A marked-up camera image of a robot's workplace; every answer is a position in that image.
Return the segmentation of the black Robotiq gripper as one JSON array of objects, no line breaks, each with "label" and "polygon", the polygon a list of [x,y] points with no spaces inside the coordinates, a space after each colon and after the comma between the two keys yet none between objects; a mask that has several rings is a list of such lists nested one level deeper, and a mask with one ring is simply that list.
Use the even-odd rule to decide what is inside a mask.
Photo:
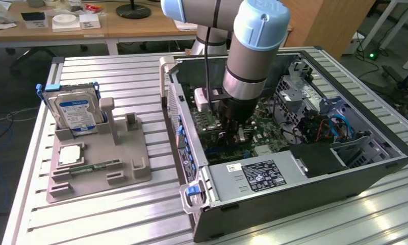
[{"label": "black Robotiq gripper", "polygon": [[252,117],[259,98],[252,100],[239,100],[235,98],[224,99],[219,106],[220,122],[223,127],[221,142],[227,147],[244,143],[244,125]]}]

